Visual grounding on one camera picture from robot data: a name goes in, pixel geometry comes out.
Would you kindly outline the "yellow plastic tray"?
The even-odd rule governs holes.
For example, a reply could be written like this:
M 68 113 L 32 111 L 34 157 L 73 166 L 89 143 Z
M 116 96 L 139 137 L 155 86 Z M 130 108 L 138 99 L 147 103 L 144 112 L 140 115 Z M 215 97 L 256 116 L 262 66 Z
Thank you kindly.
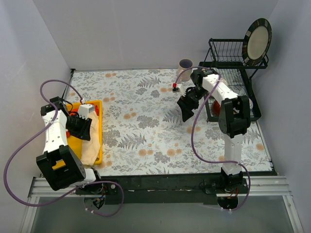
M 102 140 L 102 102 L 96 100 L 85 104 L 74 103 L 73 108 L 78 110 L 78 119 L 86 121 L 91 119 L 90 128 L 86 131 L 90 135 L 90 140 L 84 140 L 78 136 L 74 136 L 73 132 L 69 132 L 69 120 L 73 115 L 68 114 L 67 106 L 64 111 L 53 110 L 51 116 L 45 120 L 45 123 L 51 123 L 46 130 L 46 145 L 44 151 L 53 152 L 58 150 L 60 146 L 69 146 L 79 161 L 85 166 L 94 166 L 101 163 L 103 149 Z

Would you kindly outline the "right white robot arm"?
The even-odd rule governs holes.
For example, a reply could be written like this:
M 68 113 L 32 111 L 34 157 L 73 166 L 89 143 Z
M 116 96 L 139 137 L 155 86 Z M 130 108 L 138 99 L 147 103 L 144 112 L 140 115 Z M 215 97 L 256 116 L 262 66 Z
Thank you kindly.
M 179 81 L 173 83 L 172 91 L 181 94 L 177 104 L 181 109 L 182 120 L 186 122 L 194 113 L 201 111 L 199 100 L 204 104 L 214 98 L 220 105 L 218 124 L 224 135 L 225 159 L 219 180 L 215 186 L 226 193 L 233 192 L 243 181 L 246 169 L 241 164 L 242 142 L 250 127 L 250 103 L 247 96 L 239 96 L 221 80 L 221 76 L 213 69 L 197 67 L 191 74 L 193 87 L 185 88 Z

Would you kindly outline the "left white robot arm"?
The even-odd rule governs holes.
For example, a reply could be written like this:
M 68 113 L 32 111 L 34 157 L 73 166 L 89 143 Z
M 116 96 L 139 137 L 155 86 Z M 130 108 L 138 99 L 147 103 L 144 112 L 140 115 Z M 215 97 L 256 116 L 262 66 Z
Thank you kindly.
M 90 114 L 96 113 L 93 104 L 79 105 L 76 114 L 70 114 L 63 99 L 55 97 L 41 107 L 41 116 L 48 129 L 45 131 L 43 154 L 36 158 L 36 164 L 50 187 L 57 191 L 70 185 L 85 185 L 92 194 L 103 190 L 103 181 L 93 168 L 84 168 L 75 151 L 68 144 L 67 134 L 91 141 Z

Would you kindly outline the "beige t shirt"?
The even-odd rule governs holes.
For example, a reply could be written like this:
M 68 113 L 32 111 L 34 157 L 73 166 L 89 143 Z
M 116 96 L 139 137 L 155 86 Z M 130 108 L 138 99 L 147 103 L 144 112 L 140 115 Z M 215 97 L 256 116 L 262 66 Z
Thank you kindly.
M 100 151 L 100 140 L 99 140 L 99 117 L 91 116 L 92 119 L 91 128 L 90 128 L 90 141 L 82 142 L 82 156 L 81 162 L 85 166 L 93 166 L 97 156 Z

